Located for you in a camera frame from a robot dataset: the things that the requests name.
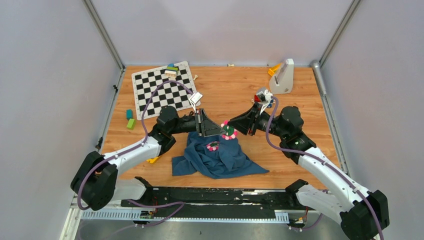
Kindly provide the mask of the pink white flower brooch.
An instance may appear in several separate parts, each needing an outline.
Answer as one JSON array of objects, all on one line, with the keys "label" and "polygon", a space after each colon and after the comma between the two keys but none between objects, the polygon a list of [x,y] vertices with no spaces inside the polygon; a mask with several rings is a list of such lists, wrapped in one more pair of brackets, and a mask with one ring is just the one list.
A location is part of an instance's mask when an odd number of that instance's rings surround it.
[{"label": "pink white flower brooch", "polygon": [[238,132],[236,129],[228,125],[228,120],[225,120],[220,127],[224,130],[224,133],[221,135],[225,140],[233,140],[237,137]]}]

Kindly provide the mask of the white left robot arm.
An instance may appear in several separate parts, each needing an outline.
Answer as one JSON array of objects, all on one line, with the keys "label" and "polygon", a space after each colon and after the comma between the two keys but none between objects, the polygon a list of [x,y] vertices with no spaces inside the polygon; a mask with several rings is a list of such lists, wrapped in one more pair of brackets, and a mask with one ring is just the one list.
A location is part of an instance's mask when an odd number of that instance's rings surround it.
[{"label": "white left robot arm", "polygon": [[142,180],[119,180],[119,176],[136,165],[168,152],[176,143],[174,134],[195,133],[200,137],[221,136],[224,129],[208,118],[204,109],[180,117],[173,106],[165,106],[152,130],[141,140],[122,149],[101,154],[88,153],[77,170],[70,188],[81,210],[97,211],[111,201],[135,200],[149,206],[153,193]]}]

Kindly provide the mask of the blue garment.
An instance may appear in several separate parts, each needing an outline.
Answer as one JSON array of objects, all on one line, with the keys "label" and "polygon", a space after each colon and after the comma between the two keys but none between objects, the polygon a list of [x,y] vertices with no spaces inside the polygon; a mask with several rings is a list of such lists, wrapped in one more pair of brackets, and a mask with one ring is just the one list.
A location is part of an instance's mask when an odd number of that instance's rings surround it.
[{"label": "blue garment", "polygon": [[[209,151],[210,142],[220,142],[217,151]],[[182,156],[171,159],[172,175],[186,176],[196,172],[212,179],[229,179],[269,170],[251,160],[243,151],[238,139],[225,140],[221,136],[202,137],[196,132],[188,133]]]}]

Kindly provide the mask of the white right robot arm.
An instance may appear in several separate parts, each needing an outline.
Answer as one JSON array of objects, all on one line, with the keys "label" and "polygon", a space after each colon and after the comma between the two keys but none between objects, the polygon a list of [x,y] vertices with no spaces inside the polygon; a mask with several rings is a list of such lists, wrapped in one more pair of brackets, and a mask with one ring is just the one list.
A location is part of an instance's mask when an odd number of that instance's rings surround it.
[{"label": "white right robot arm", "polygon": [[383,230],[390,224],[387,196],[380,190],[370,191],[329,160],[303,132],[304,120],[298,107],[286,106],[275,116],[254,103],[228,124],[244,135],[263,131],[267,141],[270,135],[279,137],[279,146],[270,146],[313,174],[330,191],[324,193],[298,179],[286,188],[285,201],[290,208],[303,205],[317,210],[338,223],[350,240],[384,239]]}]

